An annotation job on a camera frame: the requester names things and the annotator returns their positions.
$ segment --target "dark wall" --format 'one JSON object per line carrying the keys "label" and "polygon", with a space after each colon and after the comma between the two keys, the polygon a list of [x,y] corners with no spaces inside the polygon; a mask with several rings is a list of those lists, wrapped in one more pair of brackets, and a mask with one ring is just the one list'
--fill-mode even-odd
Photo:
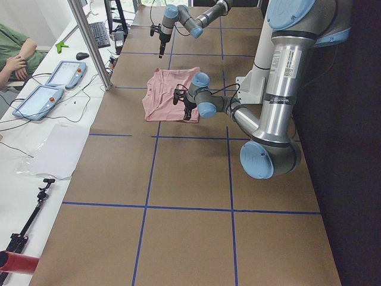
{"label": "dark wall", "polygon": [[[294,118],[343,286],[381,285],[381,1],[354,1],[351,35]],[[313,52],[306,81],[336,47]]]}

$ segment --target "pink t-shirt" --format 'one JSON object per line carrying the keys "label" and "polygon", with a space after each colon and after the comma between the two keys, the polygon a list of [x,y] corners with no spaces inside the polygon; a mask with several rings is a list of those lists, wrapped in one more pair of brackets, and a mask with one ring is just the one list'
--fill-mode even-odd
{"label": "pink t-shirt", "polygon": [[[199,67],[190,70],[156,69],[154,76],[147,82],[147,94],[142,100],[145,120],[184,121],[184,103],[179,101],[174,105],[173,93],[178,84],[188,88],[193,76],[199,71]],[[192,110],[190,120],[184,122],[198,123],[198,117],[198,110],[195,108]]]}

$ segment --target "metal pole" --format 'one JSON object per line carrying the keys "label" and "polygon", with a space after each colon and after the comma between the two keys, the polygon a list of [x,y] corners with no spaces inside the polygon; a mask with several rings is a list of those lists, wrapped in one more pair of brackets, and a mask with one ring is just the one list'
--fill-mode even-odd
{"label": "metal pole", "polygon": [[85,40],[85,44],[90,52],[91,58],[93,59],[99,77],[101,78],[102,83],[105,86],[105,89],[109,90],[111,88],[112,83],[102,61],[101,54],[98,51],[98,47],[95,43],[94,37],[91,33],[88,20],[86,19],[86,15],[82,10],[82,5],[79,0],[68,0],[68,3],[71,12],[74,15],[74,18],[77,21],[78,28],[81,31],[82,37]]}
{"label": "metal pole", "polygon": [[139,9],[139,6],[142,5],[140,0],[132,0],[132,4],[133,4],[133,9],[135,10],[135,12]]}

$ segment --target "brown paper table surface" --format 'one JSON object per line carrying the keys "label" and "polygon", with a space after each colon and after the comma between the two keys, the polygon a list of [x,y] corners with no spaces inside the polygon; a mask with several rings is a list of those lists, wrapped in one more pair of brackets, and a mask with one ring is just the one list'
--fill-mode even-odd
{"label": "brown paper table surface", "polygon": [[[152,9],[156,24],[163,12]],[[174,32],[160,60],[149,7],[138,11],[30,285],[340,285],[304,160],[255,180],[239,161],[248,138],[226,115],[144,121],[157,67],[234,83],[262,22],[233,8],[197,40]]]}

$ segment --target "robotic arm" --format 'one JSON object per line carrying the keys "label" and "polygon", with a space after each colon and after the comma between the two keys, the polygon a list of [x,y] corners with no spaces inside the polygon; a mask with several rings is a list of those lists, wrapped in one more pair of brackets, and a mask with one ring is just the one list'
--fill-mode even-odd
{"label": "robotic arm", "polygon": [[181,25],[196,39],[201,36],[204,28],[209,26],[215,19],[226,15],[233,4],[233,0],[215,0],[215,6],[204,12],[196,19],[190,14],[187,6],[172,4],[167,5],[164,12],[163,22],[158,26],[151,26],[151,36],[154,33],[159,33],[160,53],[159,58],[162,58],[165,51],[165,45],[171,40],[171,35],[175,22],[179,21]]}
{"label": "robotic arm", "polygon": [[241,164],[257,179],[293,171],[301,160],[299,146],[287,136],[307,51],[336,45],[349,36],[351,0],[272,0],[265,29],[274,45],[258,119],[234,97],[218,97],[208,89],[209,77],[198,73],[188,90],[175,90],[174,104],[185,103],[185,120],[197,107],[201,117],[224,112],[250,136],[241,149]]}

